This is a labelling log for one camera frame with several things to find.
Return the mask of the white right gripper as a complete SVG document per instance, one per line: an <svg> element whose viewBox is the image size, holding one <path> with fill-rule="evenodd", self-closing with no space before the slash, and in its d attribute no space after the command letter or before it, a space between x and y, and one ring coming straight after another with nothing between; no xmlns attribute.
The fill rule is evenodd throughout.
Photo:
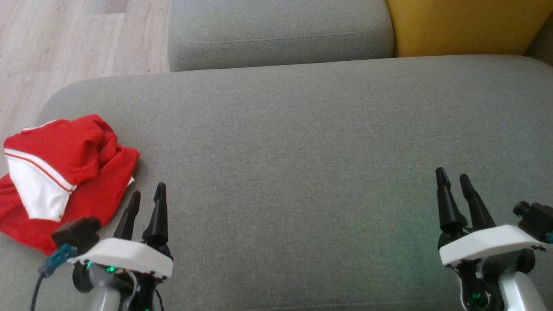
<svg viewBox="0 0 553 311"><path fill-rule="evenodd" d="M454 271L465 311L543 311L545 303L528 276L535 251L545 250L545 229L537 225L496 226L468 175L460 184L472 230L451 193L444 168L435 170L442 265Z"/></svg>

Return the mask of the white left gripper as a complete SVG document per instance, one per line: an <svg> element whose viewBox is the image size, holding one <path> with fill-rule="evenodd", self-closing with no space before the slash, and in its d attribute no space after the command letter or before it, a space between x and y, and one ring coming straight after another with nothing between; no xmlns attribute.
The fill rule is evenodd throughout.
<svg viewBox="0 0 553 311"><path fill-rule="evenodd" d="M113 238L72 258L73 283L87 294L83 311L162 311L157 286L173 272L173 260L156 249L168 242L166 184L158 183L154 209L143 232L145 244L130 241L140 210L141 193L132 193Z"/></svg>

